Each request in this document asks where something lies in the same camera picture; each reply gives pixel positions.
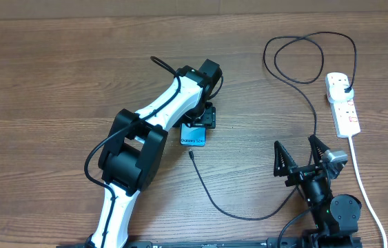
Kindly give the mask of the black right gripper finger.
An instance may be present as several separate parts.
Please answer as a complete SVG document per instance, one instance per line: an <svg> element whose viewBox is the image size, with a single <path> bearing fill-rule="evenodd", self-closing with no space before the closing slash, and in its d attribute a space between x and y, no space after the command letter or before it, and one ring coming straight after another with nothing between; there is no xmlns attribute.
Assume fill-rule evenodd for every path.
<svg viewBox="0 0 388 248"><path fill-rule="evenodd" d="M274 155L274 176L288 176L297 168L296 162L279 141L274 142Z"/></svg>
<svg viewBox="0 0 388 248"><path fill-rule="evenodd" d="M315 164L319 164L322 160L323 154L329 149L315 134L312 134L309 138L309 144L312 150L312 156Z"/></svg>

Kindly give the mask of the Galaxy S24+ smartphone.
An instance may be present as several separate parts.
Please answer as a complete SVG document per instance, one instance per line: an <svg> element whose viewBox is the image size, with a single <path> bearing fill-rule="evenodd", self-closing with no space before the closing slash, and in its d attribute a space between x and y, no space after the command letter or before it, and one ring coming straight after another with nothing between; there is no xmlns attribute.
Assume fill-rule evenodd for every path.
<svg viewBox="0 0 388 248"><path fill-rule="evenodd" d="M206 144L205 127L188 127L186 124L181 125L181 145L203 147Z"/></svg>

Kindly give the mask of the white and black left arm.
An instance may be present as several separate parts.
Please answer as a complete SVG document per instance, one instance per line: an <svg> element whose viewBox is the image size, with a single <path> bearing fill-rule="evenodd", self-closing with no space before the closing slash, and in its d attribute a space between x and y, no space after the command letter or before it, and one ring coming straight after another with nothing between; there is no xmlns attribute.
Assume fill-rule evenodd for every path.
<svg viewBox="0 0 388 248"><path fill-rule="evenodd" d="M85 160L87 174L92 157L100 154L101 179L89 179L105 196L98 227L84 247L126 245L135 202L156 176L171 128L180 129L182 145L204 146L206 131L216 126L211 99L223 84L220 65L207 59L197 70L188 65L175 70L155 56L151 60L174 77L171 85L148 106L121 110L108 137Z"/></svg>

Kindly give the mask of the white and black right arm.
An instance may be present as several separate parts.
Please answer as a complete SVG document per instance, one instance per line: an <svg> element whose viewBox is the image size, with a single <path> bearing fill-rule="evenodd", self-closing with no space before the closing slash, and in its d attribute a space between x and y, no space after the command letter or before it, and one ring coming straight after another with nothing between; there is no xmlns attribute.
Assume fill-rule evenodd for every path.
<svg viewBox="0 0 388 248"><path fill-rule="evenodd" d="M274 175L285 176L286 186L302 189L316 226L315 232L309 235L312 246L351 239L358 231L362 204L349 194L334 196L331 190L331 182L346 166L348 155L341 149L330 149L314 134L308 140L314 162L302 167L279 141L274 143Z"/></svg>

